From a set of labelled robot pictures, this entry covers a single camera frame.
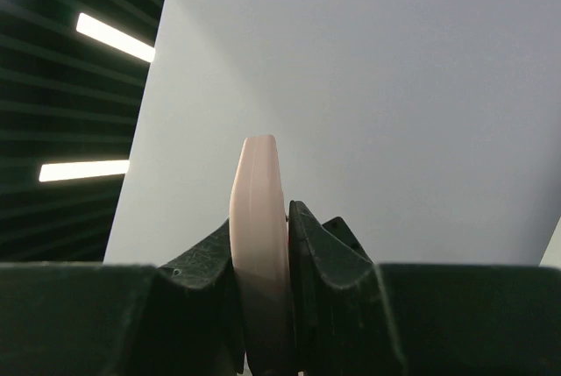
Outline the upper ceiling light strip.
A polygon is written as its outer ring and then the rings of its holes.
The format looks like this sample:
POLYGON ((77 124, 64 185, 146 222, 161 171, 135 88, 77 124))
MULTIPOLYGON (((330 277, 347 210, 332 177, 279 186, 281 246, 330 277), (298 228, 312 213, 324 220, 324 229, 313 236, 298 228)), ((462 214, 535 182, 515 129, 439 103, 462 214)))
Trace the upper ceiling light strip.
POLYGON ((104 22, 83 12, 78 16, 75 29, 85 36, 95 39, 106 46, 111 46, 145 62, 151 63, 155 48, 133 38, 104 22))

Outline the ceiling light strip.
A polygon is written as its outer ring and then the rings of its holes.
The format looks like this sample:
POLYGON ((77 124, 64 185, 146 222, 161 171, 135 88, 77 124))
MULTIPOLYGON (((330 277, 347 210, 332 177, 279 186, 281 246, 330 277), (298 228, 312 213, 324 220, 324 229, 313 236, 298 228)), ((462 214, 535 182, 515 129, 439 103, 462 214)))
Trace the ceiling light strip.
POLYGON ((83 12, 78 16, 75 29, 85 36, 95 39, 106 46, 111 46, 145 62, 151 63, 155 48, 133 38, 104 22, 83 12))
POLYGON ((39 182, 80 180, 126 174, 129 160, 81 161, 44 164, 39 171, 39 182))

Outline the lower ceiling light strip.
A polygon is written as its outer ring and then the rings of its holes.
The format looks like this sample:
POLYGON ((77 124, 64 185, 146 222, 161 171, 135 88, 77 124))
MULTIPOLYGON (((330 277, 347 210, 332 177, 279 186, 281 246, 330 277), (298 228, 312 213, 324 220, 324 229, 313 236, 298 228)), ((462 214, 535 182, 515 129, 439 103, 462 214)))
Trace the lower ceiling light strip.
POLYGON ((44 164, 39 171, 39 182, 80 180, 126 174, 129 160, 81 161, 44 164))

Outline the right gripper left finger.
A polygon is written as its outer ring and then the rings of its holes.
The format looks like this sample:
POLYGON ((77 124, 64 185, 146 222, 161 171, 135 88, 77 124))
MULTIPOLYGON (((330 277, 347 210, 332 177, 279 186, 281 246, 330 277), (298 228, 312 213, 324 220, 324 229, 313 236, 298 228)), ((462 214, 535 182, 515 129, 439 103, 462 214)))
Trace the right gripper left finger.
POLYGON ((1 267, 4 375, 235 375, 244 356, 227 224, 160 267, 1 267))

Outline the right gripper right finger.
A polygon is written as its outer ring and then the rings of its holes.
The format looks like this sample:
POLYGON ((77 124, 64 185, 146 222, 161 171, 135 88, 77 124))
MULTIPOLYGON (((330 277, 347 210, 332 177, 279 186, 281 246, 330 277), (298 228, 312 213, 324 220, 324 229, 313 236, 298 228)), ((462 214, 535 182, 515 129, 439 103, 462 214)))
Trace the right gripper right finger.
POLYGON ((556 268, 376 263, 343 219, 301 201, 288 236, 305 374, 559 374, 556 268))

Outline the phone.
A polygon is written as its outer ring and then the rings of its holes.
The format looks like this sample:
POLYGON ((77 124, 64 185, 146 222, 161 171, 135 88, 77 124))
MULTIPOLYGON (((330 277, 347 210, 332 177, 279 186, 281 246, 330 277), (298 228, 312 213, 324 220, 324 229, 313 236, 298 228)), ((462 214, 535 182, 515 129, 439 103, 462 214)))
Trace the phone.
POLYGON ((254 375, 296 375, 288 225, 272 135, 243 144, 229 233, 249 368, 254 375))

